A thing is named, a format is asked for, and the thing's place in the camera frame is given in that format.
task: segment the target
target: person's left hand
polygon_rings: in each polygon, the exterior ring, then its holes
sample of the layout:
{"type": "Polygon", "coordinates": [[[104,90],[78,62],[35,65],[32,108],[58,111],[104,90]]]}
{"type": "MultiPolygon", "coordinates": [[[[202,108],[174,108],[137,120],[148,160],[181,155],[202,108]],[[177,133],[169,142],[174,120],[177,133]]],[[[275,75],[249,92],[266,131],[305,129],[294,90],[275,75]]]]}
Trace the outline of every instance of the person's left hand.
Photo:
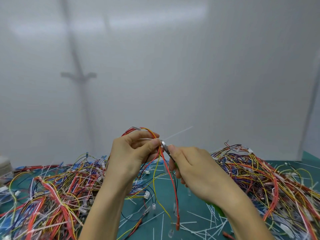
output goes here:
{"type": "Polygon", "coordinates": [[[105,182],[115,187],[131,188],[141,164],[159,156],[159,135],[148,131],[134,131],[113,141],[105,182]]]}

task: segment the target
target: person's right hand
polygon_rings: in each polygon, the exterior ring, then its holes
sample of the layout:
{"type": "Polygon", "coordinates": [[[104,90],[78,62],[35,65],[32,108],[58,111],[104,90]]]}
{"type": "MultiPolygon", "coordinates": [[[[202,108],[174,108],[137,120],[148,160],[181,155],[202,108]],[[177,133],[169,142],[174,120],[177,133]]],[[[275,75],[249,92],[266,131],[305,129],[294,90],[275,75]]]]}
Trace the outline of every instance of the person's right hand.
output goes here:
{"type": "Polygon", "coordinates": [[[168,149],[178,165],[177,168],[170,158],[170,169],[200,199],[220,206],[230,191],[242,191],[206,150],[174,145],[168,149]]]}

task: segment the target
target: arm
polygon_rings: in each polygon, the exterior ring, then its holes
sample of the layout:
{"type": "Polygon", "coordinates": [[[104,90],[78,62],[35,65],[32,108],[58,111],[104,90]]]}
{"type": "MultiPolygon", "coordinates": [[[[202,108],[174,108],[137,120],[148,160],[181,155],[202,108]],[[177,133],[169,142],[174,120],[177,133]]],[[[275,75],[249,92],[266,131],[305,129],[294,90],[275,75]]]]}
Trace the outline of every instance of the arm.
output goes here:
{"type": "Polygon", "coordinates": [[[199,198],[214,203],[228,218],[237,240],[274,239],[247,195],[212,159],[196,147],[168,147],[176,177],[199,198]]]}
{"type": "Polygon", "coordinates": [[[125,196],[131,191],[142,162],[158,154],[159,137],[135,131],[113,141],[106,177],[82,228],[79,240],[115,240],[125,196]]]}

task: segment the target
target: pile of wires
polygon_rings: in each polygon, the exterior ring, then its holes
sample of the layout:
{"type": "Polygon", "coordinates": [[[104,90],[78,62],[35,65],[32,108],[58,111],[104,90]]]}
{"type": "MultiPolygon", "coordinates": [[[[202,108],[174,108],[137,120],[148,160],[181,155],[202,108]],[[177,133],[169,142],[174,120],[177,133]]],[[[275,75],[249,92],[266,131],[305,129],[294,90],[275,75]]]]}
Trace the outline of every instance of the pile of wires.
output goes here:
{"type": "Polygon", "coordinates": [[[320,194],[303,185],[301,171],[306,170],[288,163],[273,168],[240,144],[226,143],[211,156],[250,197],[275,236],[320,238],[320,194]]]}
{"type": "MultiPolygon", "coordinates": [[[[130,128],[123,135],[131,133],[136,129],[141,130],[146,128],[130,128]]],[[[130,232],[127,231],[129,234],[124,239],[128,239],[134,234],[142,223],[144,216],[148,213],[149,208],[146,206],[146,199],[149,199],[151,196],[150,199],[153,206],[155,207],[155,203],[158,202],[164,209],[157,199],[154,185],[157,177],[166,174],[155,174],[158,165],[162,163],[162,161],[160,162],[160,157],[164,158],[160,147],[158,148],[158,155],[152,161],[142,165],[139,175],[133,182],[132,190],[126,197],[126,200],[142,198],[145,211],[136,220],[129,219],[122,214],[128,221],[136,222],[136,225],[129,230],[130,232]],[[150,174],[148,170],[154,170],[154,173],[153,177],[149,181],[146,181],[143,180],[143,177],[146,174],[150,174]]],[[[16,169],[16,176],[9,182],[6,189],[0,195],[2,199],[10,200],[13,203],[10,210],[0,215],[0,229],[3,232],[2,238],[12,240],[77,239],[86,216],[104,181],[108,162],[109,158],[106,155],[101,159],[96,159],[88,153],[84,153],[72,165],[63,165],[61,163],[60,165],[21,167],[16,169]],[[25,190],[27,196],[23,197],[24,202],[21,203],[20,200],[22,198],[17,198],[17,190],[13,189],[13,183],[20,181],[19,185],[26,180],[30,180],[31,182],[29,183],[29,188],[25,190]]],[[[167,161],[165,161],[164,165],[166,171],[169,172],[167,161]]],[[[169,175],[174,187],[178,212],[178,181],[173,173],[169,173],[169,175]]],[[[170,214],[165,209],[164,211],[170,217],[170,214]]]]}

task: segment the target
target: white bottle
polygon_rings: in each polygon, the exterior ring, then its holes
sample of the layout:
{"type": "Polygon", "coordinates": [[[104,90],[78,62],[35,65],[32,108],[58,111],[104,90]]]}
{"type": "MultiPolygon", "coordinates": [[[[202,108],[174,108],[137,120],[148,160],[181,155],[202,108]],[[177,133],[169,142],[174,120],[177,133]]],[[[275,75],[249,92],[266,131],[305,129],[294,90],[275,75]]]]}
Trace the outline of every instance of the white bottle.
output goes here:
{"type": "Polygon", "coordinates": [[[0,156],[0,183],[5,184],[14,177],[14,172],[7,157],[0,156]]]}

